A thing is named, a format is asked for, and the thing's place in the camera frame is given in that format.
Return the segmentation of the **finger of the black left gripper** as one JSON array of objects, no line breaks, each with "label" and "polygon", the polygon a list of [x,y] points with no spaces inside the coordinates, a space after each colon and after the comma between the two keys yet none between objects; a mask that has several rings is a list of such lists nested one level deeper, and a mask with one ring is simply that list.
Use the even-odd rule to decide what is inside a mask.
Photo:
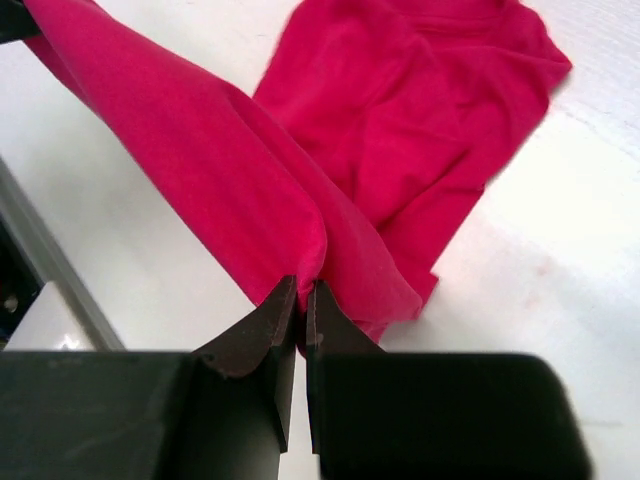
[{"label": "finger of the black left gripper", "polygon": [[40,28],[21,0],[0,0],[0,43],[34,37]]}]

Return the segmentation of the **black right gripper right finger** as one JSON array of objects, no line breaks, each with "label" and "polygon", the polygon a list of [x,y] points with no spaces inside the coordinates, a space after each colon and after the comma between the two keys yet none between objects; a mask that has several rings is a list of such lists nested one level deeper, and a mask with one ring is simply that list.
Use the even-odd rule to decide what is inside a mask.
[{"label": "black right gripper right finger", "polygon": [[367,336],[339,307],[329,285],[316,281],[308,299],[304,357],[312,451],[321,451],[320,361],[324,354],[374,355],[385,350]]}]

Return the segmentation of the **magenta t-shirt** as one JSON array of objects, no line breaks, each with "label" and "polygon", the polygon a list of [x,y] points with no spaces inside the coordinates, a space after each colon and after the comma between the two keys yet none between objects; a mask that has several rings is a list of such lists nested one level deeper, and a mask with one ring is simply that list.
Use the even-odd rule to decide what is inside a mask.
[{"label": "magenta t-shirt", "polygon": [[30,1],[28,47],[254,302],[327,282],[371,339],[544,117],[571,62],[517,1],[304,1],[256,91],[91,1]]}]

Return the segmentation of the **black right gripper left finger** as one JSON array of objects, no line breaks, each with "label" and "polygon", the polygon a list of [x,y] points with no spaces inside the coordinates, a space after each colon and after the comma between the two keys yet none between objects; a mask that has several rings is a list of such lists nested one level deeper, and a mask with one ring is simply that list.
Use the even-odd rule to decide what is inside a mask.
[{"label": "black right gripper left finger", "polygon": [[296,278],[285,276],[254,311],[194,351],[224,379],[258,379],[282,453],[289,444],[296,318]]}]

